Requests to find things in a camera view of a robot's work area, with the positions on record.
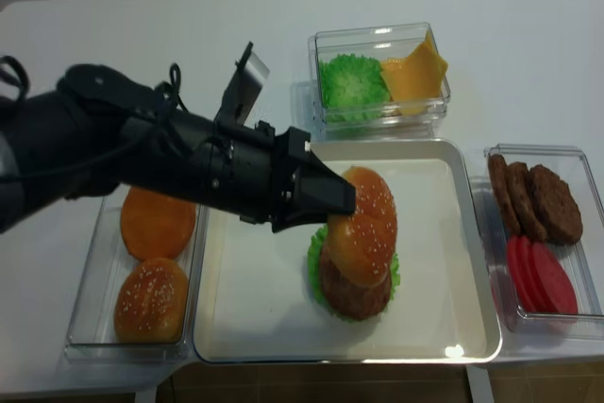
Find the burger patty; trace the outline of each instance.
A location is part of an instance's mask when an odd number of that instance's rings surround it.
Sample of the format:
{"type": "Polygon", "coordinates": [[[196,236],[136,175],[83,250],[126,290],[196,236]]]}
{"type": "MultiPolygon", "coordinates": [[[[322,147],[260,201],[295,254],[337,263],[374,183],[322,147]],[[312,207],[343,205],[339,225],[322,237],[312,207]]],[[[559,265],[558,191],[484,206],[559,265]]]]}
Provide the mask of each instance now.
{"type": "Polygon", "coordinates": [[[340,273],[329,259],[325,246],[321,248],[319,260],[321,291],[327,302],[338,313],[362,321],[382,312],[390,300],[392,278],[387,273],[383,282],[376,287],[364,288],[353,284],[340,273]]]}
{"type": "Polygon", "coordinates": [[[551,240],[576,243],[583,234],[583,223],[568,184],[543,165],[534,166],[528,175],[533,207],[551,240]]]}
{"type": "Polygon", "coordinates": [[[489,157],[488,166],[493,194],[499,206],[503,223],[512,236],[520,235],[522,227],[520,227],[512,201],[510,200],[510,195],[508,194],[508,183],[506,182],[508,165],[506,164],[506,160],[501,155],[492,155],[489,157]]]}
{"type": "Polygon", "coordinates": [[[524,162],[514,162],[508,166],[506,179],[510,200],[518,216],[518,220],[527,236],[539,243],[547,240],[547,230],[543,226],[532,207],[529,193],[527,192],[527,179],[529,168],[524,162]]]}

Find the yellow cheese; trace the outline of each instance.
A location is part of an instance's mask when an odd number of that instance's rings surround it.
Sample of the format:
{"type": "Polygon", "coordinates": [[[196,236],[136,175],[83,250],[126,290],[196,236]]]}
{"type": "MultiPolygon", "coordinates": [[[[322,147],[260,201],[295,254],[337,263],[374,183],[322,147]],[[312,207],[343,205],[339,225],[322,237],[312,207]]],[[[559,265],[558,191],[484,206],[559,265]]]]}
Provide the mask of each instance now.
{"type": "MultiPolygon", "coordinates": [[[[381,76],[394,102],[420,101],[441,94],[441,84],[447,62],[432,47],[428,35],[404,59],[386,59],[381,62],[381,76]]],[[[401,115],[421,113],[424,107],[399,109],[401,115]]]]}

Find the robotic arm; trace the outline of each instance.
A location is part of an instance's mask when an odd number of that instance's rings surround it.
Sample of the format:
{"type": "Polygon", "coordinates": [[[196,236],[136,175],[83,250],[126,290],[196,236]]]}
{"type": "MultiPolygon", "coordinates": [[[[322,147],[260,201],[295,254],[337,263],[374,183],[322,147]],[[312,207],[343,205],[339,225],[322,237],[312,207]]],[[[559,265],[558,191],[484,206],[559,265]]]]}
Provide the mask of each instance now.
{"type": "Polygon", "coordinates": [[[55,91],[27,98],[23,67],[0,59],[0,81],[19,91],[0,95],[0,232],[60,198],[107,195],[120,183],[270,222],[274,232],[351,214],[354,187],[310,151],[309,133],[243,125],[267,76],[248,44],[212,121],[186,110],[175,64],[155,89],[77,65],[55,91]]]}

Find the food container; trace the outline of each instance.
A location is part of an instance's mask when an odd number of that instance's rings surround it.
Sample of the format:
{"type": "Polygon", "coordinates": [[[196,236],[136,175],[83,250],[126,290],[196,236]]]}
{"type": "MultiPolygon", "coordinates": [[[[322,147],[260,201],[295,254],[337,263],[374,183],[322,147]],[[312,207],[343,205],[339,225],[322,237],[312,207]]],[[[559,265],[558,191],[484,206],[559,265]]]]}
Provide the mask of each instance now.
{"type": "Polygon", "coordinates": [[[310,79],[313,87],[311,114],[316,141],[351,136],[433,137],[446,116],[450,90],[446,76],[440,94],[434,98],[402,103],[387,102],[360,108],[326,108],[323,101],[319,62],[329,62],[340,54],[378,59],[404,58],[424,39],[438,52],[428,23],[368,27],[319,32],[309,39],[310,79]],[[416,112],[402,114],[402,111],[416,112]]]}
{"type": "Polygon", "coordinates": [[[68,361],[166,363],[182,361],[191,352],[191,323],[201,274],[206,210],[197,209],[191,240],[176,258],[189,279],[180,339],[167,344],[120,343],[113,329],[115,302],[127,276],[140,263],[127,253],[120,230],[127,191],[128,187],[121,186],[101,204],[67,333],[68,361]]]}
{"type": "Polygon", "coordinates": [[[604,338],[604,210],[585,155],[575,147],[506,145],[485,150],[485,157],[502,155],[508,164],[523,161],[557,173],[570,187],[583,222],[580,241],[570,246],[548,244],[568,275],[577,297],[579,314],[527,312],[519,302],[506,260],[509,233],[504,228],[488,175],[473,182],[478,225],[487,253],[499,312],[511,331],[562,335],[569,338],[604,338]]]}
{"type": "Polygon", "coordinates": [[[501,347],[469,183],[444,140],[312,143],[341,173],[379,172],[396,203],[401,284],[360,323],[313,298],[307,251],[319,225],[273,234],[210,210],[193,338],[200,359],[473,363],[501,347]]]}

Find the white tray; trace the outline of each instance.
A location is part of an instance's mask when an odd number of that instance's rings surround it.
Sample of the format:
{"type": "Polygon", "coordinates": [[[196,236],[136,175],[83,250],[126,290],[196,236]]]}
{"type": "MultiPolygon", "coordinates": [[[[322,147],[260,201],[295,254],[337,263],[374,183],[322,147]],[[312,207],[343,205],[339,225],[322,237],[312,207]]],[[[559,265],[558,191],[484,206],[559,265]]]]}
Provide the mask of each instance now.
{"type": "Polygon", "coordinates": [[[334,171],[370,167],[396,203],[401,284],[380,316],[347,323],[311,296],[319,226],[273,234],[211,210],[193,340],[204,361],[485,362],[501,332],[463,158],[446,141],[318,143],[334,171]]]}

